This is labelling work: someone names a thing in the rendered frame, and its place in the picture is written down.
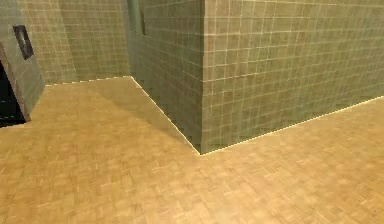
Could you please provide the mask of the black framed wall picture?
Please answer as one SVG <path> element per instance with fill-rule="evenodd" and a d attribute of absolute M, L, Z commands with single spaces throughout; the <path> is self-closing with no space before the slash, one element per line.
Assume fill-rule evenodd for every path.
<path fill-rule="evenodd" d="M 24 60 L 34 55 L 33 47 L 25 25 L 13 26 L 13 31 Z"/>

